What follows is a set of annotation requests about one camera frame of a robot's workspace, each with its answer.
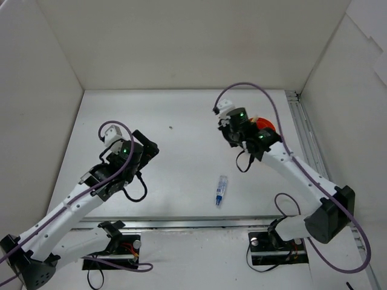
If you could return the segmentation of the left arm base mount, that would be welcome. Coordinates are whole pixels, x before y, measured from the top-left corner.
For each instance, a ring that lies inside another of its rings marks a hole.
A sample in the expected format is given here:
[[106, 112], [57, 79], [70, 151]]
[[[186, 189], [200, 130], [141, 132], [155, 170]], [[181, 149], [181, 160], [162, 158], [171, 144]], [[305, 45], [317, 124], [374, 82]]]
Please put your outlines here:
[[[118, 247], [112, 252], [94, 253], [92, 257], [129, 269], [138, 269], [140, 260], [141, 236], [139, 234], [124, 234]], [[119, 268], [93, 260], [83, 260], [82, 271], [87, 270], [119, 270]]]

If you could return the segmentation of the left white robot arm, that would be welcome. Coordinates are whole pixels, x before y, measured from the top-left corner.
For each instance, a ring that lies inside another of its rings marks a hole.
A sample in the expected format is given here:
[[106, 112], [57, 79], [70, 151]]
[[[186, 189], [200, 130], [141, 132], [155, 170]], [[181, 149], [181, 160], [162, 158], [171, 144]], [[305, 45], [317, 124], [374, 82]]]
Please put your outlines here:
[[141, 169], [159, 153], [156, 143], [139, 130], [132, 140], [123, 139], [112, 129], [102, 141], [107, 157], [84, 174], [73, 191], [35, 226], [24, 233], [1, 239], [2, 262], [7, 262], [26, 289], [39, 289], [57, 270], [73, 261], [95, 255], [113, 254], [122, 242], [122, 221], [101, 222], [79, 241], [66, 235], [89, 212], [101, 206], [112, 195], [123, 191]]

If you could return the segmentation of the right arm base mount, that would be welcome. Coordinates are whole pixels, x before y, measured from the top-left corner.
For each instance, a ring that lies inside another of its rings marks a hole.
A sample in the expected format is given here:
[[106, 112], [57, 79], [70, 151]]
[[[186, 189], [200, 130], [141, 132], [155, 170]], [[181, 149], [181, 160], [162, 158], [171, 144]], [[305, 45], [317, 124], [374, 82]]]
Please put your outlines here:
[[276, 243], [266, 231], [248, 232], [248, 239], [247, 260], [251, 266], [272, 268], [309, 263], [305, 243], [301, 240]]

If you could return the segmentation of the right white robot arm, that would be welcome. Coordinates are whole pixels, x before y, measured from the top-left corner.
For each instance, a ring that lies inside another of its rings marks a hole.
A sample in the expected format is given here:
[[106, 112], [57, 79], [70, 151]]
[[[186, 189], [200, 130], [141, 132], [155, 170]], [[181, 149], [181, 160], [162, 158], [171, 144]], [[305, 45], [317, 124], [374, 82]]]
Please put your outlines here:
[[310, 204], [311, 212], [285, 217], [268, 232], [268, 243], [281, 249], [295, 238], [313, 237], [328, 244], [350, 222], [354, 213], [355, 192], [349, 186], [340, 188], [320, 176], [292, 153], [288, 153], [281, 136], [272, 128], [260, 129], [249, 120], [244, 108], [233, 105], [216, 109], [218, 129], [231, 147], [240, 147], [278, 172]]

